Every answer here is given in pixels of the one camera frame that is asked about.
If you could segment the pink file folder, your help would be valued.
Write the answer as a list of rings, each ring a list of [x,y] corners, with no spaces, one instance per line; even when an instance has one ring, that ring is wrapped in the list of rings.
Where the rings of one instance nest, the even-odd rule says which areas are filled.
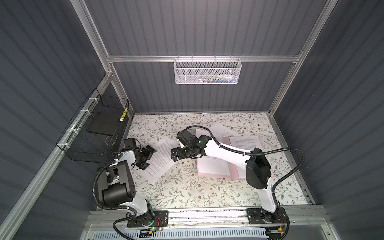
[[[263,149],[261,140],[257,135],[241,136],[220,124],[213,124],[210,130],[220,143],[243,150]],[[244,169],[219,158],[202,157],[197,159],[197,169],[198,175],[205,177],[228,178],[232,180],[246,178],[246,171]]]

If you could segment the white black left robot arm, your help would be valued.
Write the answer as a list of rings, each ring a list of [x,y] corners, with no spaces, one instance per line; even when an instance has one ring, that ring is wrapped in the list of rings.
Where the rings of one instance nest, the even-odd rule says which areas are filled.
[[[151,204],[136,193],[132,172],[146,170],[148,160],[157,151],[141,147],[134,138],[124,140],[124,147],[112,155],[113,162],[100,168],[93,182],[92,195],[96,205],[108,211],[126,210],[136,224],[150,226],[155,219]]]

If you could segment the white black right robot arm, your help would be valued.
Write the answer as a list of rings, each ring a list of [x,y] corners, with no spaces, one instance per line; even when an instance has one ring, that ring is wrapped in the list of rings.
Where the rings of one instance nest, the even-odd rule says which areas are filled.
[[[198,175],[204,177],[246,180],[257,190],[261,209],[256,215],[265,223],[275,223],[283,219],[282,210],[274,196],[271,165],[263,155],[261,143],[255,138],[255,147],[244,150],[242,145],[235,148],[229,144],[240,137],[216,137],[209,131],[197,130],[194,135],[189,130],[178,132],[176,139],[180,146],[171,150],[171,158],[196,160]]]

